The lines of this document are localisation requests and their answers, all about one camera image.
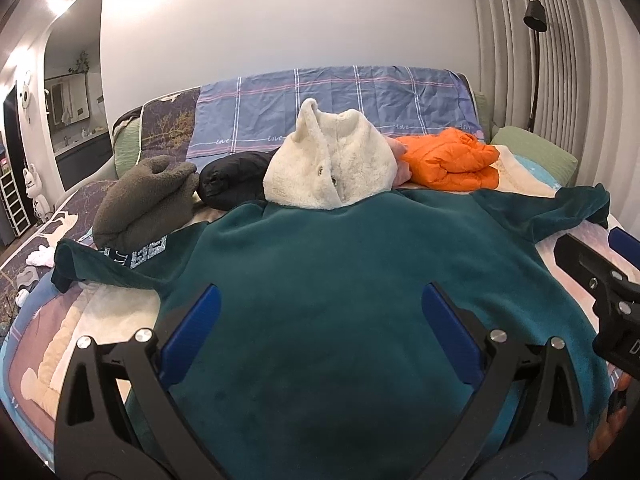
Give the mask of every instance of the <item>black folded jacket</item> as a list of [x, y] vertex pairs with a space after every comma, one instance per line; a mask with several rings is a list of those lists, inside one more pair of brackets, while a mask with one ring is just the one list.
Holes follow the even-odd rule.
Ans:
[[222, 211], [248, 200], [264, 200], [262, 180], [276, 151], [235, 153], [210, 162], [200, 173], [200, 200]]

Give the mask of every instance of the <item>sweatshirt sleeve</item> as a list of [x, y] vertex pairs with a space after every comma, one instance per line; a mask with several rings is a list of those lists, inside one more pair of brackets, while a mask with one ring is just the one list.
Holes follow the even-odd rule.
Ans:
[[588, 220], [607, 228], [610, 195], [602, 184], [563, 187], [554, 198], [479, 189], [471, 194], [504, 229], [537, 243]]

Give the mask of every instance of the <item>folded orange jacket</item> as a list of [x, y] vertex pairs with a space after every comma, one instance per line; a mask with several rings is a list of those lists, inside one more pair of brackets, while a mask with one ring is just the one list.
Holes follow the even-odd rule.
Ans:
[[498, 170], [491, 168], [500, 152], [474, 136], [447, 128], [437, 136], [405, 136], [401, 160], [409, 163], [411, 181], [431, 189], [473, 191], [498, 187]]

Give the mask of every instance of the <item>white stuffed toy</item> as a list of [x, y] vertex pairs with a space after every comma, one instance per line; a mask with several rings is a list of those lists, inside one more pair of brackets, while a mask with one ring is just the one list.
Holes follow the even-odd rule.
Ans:
[[42, 181], [40, 175], [36, 171], [33, 164], [29, 165], [29, 169], [22, 170], [24, 176], [24, 184], [27, 188], [27, 196], [33, 200], [33, 209], [41, 222], [46, 222], [53, 215], [49, 202], [42, 194]]

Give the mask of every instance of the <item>gray armrest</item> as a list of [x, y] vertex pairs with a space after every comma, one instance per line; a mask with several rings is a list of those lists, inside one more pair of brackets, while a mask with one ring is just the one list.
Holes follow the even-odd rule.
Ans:
[[113, 155], [111, 155], [111, 158], [107, 160], [107, 162], [105, 162], [98, 171], [96, 171], [95, 173], [92, 173], [87, 178], [81, 180], [74, 186], [67, 189], [64, 192], [64, 194], [58, 200], [56, 200], [56, 211], [67, 198], [73, 195], [73, 193], [75, 193], [82, 186], [85, 186], [90, 182], [96, 182], [97, 180], [117, 180], [117, 179], [118, 179], [118, 175], [116, 174], [116, 163]]

